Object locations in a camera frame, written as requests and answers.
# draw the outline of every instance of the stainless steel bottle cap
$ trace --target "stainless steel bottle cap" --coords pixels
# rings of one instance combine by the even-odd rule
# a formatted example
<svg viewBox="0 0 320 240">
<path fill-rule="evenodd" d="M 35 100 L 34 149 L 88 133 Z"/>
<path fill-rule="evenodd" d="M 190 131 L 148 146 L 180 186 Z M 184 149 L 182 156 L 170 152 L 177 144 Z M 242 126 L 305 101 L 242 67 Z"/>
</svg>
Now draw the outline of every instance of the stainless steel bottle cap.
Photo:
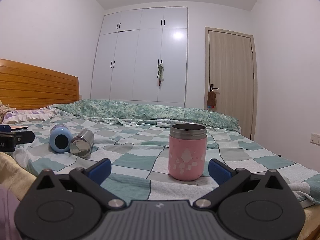
<svg viewBox="0 0 320 240">
<path fill-rule="evenodd" d="M 79 138 L 70 144 L 70 152 L 76 156 L 85 158 L 91 152 L 91 145 L 84 138 Z"/>
<path fill-rule="evenodd" d="M 170 127 L 170 136 L 182 140 L 201 140 L 207 137 L 207 128 L 195 123 L 174 124 Z"/>
<path fill-rule="evenodd" d="M 88 129 L 84 129 L 71 140 L 70 152 L 76 156 L 85 158 L 91 152 L 93 141 L 93 133 Z"/>
</svg>

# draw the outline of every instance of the stainless steel rim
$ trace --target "stainless steel rim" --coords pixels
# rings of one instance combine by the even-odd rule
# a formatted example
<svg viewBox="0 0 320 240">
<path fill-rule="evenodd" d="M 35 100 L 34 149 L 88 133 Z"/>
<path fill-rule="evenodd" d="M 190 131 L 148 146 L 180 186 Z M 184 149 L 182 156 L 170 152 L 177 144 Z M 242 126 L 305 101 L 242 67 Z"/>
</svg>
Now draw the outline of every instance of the stainless steel rim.
<svg viewBox="0 0 320 240">
<path fill-rule="evenodd" d="M 170 127 L 170 136 L 182 140 L 201 140 L 207 137 L 207 128 L 196 123 L 179 123 Z"/>
</svg>

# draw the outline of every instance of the door frame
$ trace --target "door frame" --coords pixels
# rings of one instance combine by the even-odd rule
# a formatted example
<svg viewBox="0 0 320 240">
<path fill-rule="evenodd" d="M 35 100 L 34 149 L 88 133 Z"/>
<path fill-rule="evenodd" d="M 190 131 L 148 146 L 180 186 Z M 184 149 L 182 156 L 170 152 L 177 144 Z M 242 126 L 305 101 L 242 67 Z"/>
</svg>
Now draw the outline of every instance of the door frame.
<svg viewBox="0 0 320 240">
<path fill-rule="evenodd" d="M 205 87 L 204 87 L 204 109 L 207 109 L 207 95 L 210 90 L 209 85 L 209 69 L 210 69 L 210 47 L 209 47 L 209 33 L 210 32 L 220 32 L 220 33 L 229 33 L 238 36 L 247 37 L 251 41 L 252 47 L 252 62 L 253 62 L 253 76 L 254 76 L 254 86 L 253 86 L 253 114 L 252 114 L 252 125 L 251 125 L 251 140 L 254 140 L 255 128 L 256 128 L 256 119 L 257 119 L 257 96 L 258 96 L 258 77 L 257 77 L 257 58 L 256 58 L 256 49 L 254 46 L 253 35 L 248 35 L 244 33 L 238 33 L 228 30 L 216 29 L 205 27 Z"/>
</svg>

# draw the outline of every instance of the green floral blanket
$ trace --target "green floral blanket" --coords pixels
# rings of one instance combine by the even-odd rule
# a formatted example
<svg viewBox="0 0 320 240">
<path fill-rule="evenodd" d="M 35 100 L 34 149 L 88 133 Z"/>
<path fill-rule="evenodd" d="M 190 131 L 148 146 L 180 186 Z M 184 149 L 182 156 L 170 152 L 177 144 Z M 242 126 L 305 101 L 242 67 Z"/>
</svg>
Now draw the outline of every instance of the green floral blanket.
<svg viewBox="0 0 320 240">
<path fill-rule="evenodd" d="M 159 123 L 195 122 L 207 127 L 241 132 L 236 118 L 198 108 L 136 105 L 121 101 L 90 99 L 71 104 L 55 104 L 51 107 L 81 119 L 110 124 L 121 123 L 124 126 L 142 123 L 159 125 Z"/>
</svg>

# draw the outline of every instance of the blue bottle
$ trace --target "blue bottle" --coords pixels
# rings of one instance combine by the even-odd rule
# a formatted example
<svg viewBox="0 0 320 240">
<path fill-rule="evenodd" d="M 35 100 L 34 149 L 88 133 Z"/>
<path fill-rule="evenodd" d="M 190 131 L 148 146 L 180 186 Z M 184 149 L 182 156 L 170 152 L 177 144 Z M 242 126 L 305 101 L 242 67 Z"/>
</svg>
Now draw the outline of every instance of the blue bottle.
<svg viewBox="0 0 320 240">
<path fill-rule="evenodd" d="M 65 125 L 57 124 L 51 129 L 49 143 L 57 153 L 68 152 L 72 138 L 72 133 Z"/>
</svg>

